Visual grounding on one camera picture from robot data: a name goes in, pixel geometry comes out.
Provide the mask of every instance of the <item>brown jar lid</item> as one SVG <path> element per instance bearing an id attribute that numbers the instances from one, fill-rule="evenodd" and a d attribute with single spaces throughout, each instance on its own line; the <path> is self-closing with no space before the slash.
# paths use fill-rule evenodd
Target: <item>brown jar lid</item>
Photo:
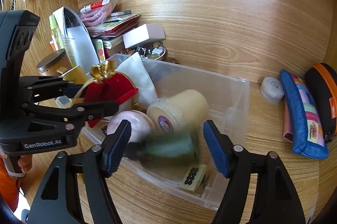
<path id="1" fill-rule="evenodd" d="M 49 56 L 45 57 L 40 61 L 40 63 L 36 66 L 36 69 L 39 72 L 43 72 L 45 70 L 49 70 L 56 63 L 62 60 L 67 55 L 65 49 L 57 50 L 56 52 L 51 53 Z"/>

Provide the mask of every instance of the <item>finger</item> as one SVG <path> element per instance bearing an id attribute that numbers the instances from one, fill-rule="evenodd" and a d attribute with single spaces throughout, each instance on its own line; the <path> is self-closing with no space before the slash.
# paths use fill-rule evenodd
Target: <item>finger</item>
<path id="1" fill-rule="evenodd" d="M 21 170 L 22 170 L 23 173 L 28 173 L 30 171 L 30 169 L 32 168 L 32 166 L 33 166 L 33 163 L 31 162 L 28 165 L 22 167 Z"/>
<path id="2" fill-rule="evenodd" d="M 22 157 L 20 157 L 20 159 L 18 160 L 17 164 L 19 165 L 19 167 L 24 167 L 27 166 L 29 163 L 32 162 L 32 155 L 24 155 Z"/>
<path id="3" fill-rule="evenodd" d="M 0 148 L 0 158 L 4 158 L 4 159 L 7 158 L 7 154 L 5 154 L 1 148 Z"/>

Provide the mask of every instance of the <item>pink cord in plastic bag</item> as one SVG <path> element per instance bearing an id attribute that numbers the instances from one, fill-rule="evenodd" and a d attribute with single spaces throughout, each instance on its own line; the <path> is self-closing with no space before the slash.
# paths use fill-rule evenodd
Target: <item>pink cord in plastic bag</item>
<path id="1" fill-rule="evenodd" d="M 107 16 L 111 14 L 112 11 L 113 11 L 113 7 L 110 2 L 88 13 L 80 14 L 79 17 L 85 26 L 87 27 L 96 26 L 99 24 L 103 24 L 105 20 L 107 19 Z"/>

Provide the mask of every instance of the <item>blue pencil case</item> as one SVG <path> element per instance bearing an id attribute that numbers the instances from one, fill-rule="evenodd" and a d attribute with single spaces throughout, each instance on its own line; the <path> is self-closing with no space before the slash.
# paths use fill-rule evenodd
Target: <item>blue pencil case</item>
<path id="1" fill-rule="evenodd" d="M 308 158 L 327 158 L 329 151 L 320 117 L 304 81 L 286 70 L 281 71 L 280 80 L 293 129 L 293 152 Z"/>

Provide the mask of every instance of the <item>orange sleeve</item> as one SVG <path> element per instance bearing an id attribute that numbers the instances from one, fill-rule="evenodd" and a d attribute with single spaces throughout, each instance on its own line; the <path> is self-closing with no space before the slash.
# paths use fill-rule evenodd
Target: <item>orange sleeve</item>
<path id="1" fill-rule="evenodd" d="M 12 179 L 5 168 L 5 164 L 0 159 L 0 194 L 14 212 L 19 202 L 19 181 Z"/>

